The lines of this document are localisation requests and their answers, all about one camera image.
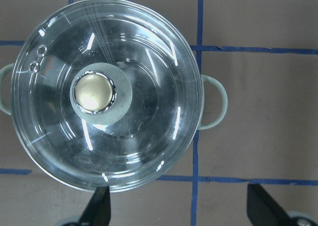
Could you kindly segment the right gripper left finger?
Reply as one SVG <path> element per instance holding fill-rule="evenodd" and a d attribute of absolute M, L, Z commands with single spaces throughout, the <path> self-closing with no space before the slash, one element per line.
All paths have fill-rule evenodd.
<path fill-rule="evenodd" d="M 79 219 L 80 226 L 108 226 L 111 220 L 109 187 L 98 187 Z"/>

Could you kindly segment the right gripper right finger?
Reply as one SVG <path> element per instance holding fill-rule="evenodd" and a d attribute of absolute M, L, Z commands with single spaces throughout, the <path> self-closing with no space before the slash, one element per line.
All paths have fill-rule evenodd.
<path fill-rule="evenodd" d="M 291 219 L 260 184 L 247 186 L 247 216 L 253 226 L 288 226 Z"/>

